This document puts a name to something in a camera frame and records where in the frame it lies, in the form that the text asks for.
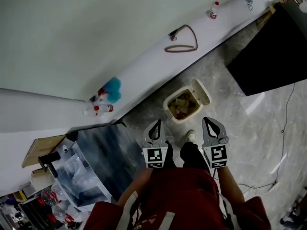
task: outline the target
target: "white shoe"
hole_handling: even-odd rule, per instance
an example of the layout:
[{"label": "white shoe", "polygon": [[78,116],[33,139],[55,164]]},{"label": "white shoe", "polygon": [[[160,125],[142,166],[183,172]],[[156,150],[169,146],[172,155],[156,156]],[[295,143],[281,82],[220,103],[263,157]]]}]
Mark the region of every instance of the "white shoe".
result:
[{"label": "white shoe", "polygon": [[186,142],[196,143],[196,132],[195,130],[189,130],[186,134]]}]

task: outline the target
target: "marble floor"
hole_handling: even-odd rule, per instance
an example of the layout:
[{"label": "marble floor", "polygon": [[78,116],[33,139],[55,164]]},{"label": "marble floor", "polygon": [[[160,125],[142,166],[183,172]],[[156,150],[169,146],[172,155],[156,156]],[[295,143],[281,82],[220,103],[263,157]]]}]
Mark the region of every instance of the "marble floor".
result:
[{"label": "marble floor", "polygon": [[[282,153],[287,154],[279,168],[278,184],[270,192],[270,185],[250,190],[240,185],[246,199],[254,195],[262,198],[272,229],[275,230],[283,229],[279,219],[292,205],[307,179],[307,80],[295,86],[292,84],[245,97],[225,65],[257,32],[256,24],[250,24],[152,94],[123,117],[123,121],[141,143],[145,128],[153,121],[162,119],[166,138],[173,144],[173,159],[180,167],[183,161],[179,151],[186,132],[194,129],[198,134],[197,144],[201,147],[202,118],[209,116],[217,119],[224,124],[229,136],[231,158],[228,166],[238,184],[260,187],[274,183],[277,172],[270,172],[280,162]],[[175,124],[167,117],[162,103],[195,78],[204,84],[213,101],[189,121]],[[286,103],[293,88],[287,108],[283,152],[281,131],[286,122]],[[261,102],[253,109],[250,106],[256,99]]]}]

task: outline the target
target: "person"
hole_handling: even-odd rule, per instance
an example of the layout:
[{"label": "person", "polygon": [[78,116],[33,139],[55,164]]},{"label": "person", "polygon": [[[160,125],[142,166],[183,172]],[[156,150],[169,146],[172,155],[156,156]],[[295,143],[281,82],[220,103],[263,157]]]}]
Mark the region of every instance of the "person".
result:
[{"label": "person", "polygon": [[[195,140],[195,131],[189,131],[180,151],[183,168],[174,164],[173,149],[167,142],[164,167],[142,171],[116,204],[96,203],[84,229],[271,229],[261,198],[245,202],[227,167],[217,168],[227,208],[223,215],[217,184]],[[133,225],[132,216],[139,205],[142,214]]]}]

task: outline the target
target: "plastic bottle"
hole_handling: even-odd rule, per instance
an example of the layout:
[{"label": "plastic bottle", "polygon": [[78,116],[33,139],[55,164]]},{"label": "plastic bottle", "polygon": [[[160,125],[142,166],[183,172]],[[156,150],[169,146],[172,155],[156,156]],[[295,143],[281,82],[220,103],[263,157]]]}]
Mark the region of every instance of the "plastic bottle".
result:
[{"label": "plastic bottle", "polygon": [[215,1],[214,3],[213,3],[213,5],[211,6],[211,10],[210,10],[210,17],[212,18],[212,19],[216,19],[216,17],[217,17],[217,11],[218,11],[218,6],[219,6],[219,2],[217,2],[217,1]]},{"label": "plastic bottle", "polygon": [[113,105],[100,104],[95,106],[87,107],[83,114],[85,116],[101,116],[103,113],[113,112]]}]

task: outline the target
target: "black pants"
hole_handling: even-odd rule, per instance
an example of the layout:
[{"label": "black pants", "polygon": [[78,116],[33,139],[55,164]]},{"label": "black pants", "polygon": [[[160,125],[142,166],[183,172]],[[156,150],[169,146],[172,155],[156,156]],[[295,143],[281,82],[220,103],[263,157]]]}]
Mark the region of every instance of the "black pants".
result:
[{"label": "black pants", "polygon": [[[166,158],[163,168],[154,169],[152,176],[169,168],[176,168],[173,161],[173,148],[171,144],[167,141],[168,149],[166,153]],[[192,142],[187,142],[183,145],[180,151],[180,157],[184,161],[183,168],[198,168],[204,169],[210,174],[209,167],[203,158],[201,152],[198,150],[198,146]]]}]

